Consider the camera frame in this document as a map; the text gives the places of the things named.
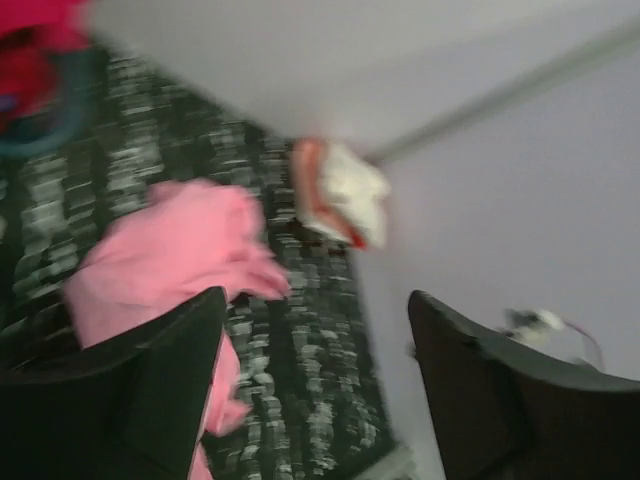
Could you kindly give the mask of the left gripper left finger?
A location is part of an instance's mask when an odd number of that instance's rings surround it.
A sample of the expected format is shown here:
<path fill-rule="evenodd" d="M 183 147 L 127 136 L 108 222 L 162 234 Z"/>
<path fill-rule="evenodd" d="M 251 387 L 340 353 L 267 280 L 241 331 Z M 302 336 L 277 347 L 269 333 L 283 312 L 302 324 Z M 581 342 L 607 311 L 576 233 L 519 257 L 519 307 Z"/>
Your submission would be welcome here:
<path fill-rule="evenodd" d="M 2 370 L 2 478 L 187 478 L 225 310 L 209 288 L 91 348 Z"/>

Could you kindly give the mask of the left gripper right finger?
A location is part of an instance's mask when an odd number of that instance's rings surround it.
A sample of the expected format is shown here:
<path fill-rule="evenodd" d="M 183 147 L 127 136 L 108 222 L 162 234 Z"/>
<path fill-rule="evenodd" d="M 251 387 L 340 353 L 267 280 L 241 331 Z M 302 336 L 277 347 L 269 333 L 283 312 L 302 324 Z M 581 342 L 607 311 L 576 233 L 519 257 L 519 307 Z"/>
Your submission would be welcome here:
<path fill-rule="evenodd" d="M 419 290 L 407 310 L 446 478 L 638 478 L 638 381 L 550 357 Z"/>

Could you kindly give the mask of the light pink t-shirt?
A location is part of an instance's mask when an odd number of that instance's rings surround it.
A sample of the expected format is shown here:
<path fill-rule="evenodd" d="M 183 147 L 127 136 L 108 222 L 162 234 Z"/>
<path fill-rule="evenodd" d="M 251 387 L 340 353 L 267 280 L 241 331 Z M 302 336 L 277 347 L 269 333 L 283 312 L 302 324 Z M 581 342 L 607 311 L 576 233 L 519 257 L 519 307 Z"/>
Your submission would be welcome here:
<path fill-rule="evenodd" d="M 287 272 L 259 236 L 250 192 L 196 179 L 149 189 L 147 207 L 111 224 L 65 283 L 79 344 L 93 347 L 150 322 L 210 287 L 227 302 L 248 293 L 279 300 Z"/>

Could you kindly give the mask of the blue plastic basket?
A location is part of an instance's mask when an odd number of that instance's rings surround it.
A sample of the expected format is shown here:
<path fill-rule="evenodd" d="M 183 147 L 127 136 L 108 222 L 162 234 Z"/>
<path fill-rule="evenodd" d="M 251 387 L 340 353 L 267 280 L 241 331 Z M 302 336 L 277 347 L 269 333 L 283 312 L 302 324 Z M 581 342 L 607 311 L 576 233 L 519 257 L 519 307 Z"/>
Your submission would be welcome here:
<path fill-rule="evenodd" d="M 36 135 L 34 123 L 19 120 L 1 135 L 1 156 L 26 158 L 42 155 L 68 142 L 84 126 L 89 106 L 91 84 L 90 50 L 52 53 L 49 55 L 58 74 L 55 108 L 49 114 L 50 127 Z"/>

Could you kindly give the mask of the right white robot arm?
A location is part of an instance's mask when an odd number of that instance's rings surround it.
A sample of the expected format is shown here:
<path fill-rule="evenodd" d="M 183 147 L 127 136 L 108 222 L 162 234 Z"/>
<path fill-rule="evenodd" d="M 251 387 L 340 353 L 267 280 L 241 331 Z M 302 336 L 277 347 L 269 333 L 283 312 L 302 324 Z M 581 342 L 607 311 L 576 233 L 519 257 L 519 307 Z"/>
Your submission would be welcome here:
<path fill-rule="evenodd" d="M 533 348 L 542 345 L 554 333 L 570 330 L 582 338 L 586 358 L 576 361 L 579 365 L 588 365 L 598 371 L 605 371 L 605 362 L 598 341 L 584 328 L 569 322 L 565 318 L 548 310 L 514 310 L 506 309 L 507 328 L 500 333 L 513 341 Z"/>

